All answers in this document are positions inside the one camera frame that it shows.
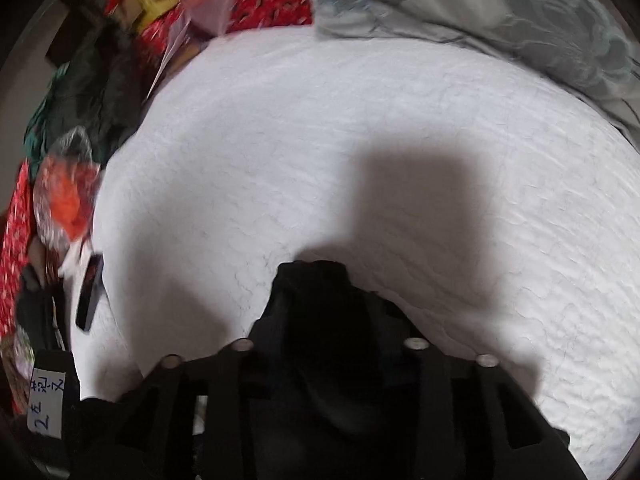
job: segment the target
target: bed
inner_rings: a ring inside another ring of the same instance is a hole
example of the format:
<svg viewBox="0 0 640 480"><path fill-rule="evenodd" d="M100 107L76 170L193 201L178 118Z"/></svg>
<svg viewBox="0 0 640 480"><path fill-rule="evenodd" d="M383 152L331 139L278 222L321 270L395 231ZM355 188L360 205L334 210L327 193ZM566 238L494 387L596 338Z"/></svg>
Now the bed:
<svg viewBox="0 0 640 480"><path fill-rule="evenodd" d="M498 356L606 479L640 429L639 157L584 102L472 50L310 27L214 40L104 174L106 296L71 331L81 395L216 352L279 263L328 258L446 353Z"/></svg>

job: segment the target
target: white cloth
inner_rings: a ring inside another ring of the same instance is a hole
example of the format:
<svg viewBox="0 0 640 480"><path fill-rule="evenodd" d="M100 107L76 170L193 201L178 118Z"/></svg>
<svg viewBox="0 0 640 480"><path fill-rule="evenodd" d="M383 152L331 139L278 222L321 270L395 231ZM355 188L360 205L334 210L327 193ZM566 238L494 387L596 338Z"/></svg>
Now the white cloth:
<svg viewBox="0 0 640 480"><path fill-rule="evenodd" d="M221 38L107 167L113 340L143 373L211 354L260 316L279 263L339 260L443 351L499 356L605 479L640 428L639 168L593 109L477 52Z"/></svg>

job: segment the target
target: label sticker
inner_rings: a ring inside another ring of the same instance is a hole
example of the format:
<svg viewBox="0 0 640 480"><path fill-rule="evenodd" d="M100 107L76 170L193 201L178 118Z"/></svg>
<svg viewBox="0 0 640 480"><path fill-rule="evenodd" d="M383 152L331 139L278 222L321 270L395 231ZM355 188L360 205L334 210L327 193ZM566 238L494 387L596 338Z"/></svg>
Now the label sticker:
<svg viewBox="0 0 640 480"><path fill-rule="evenodd" d="M32 433L62 438L62 396L65 392L65 374L50 370L33 369L27 427Z"/></svg>

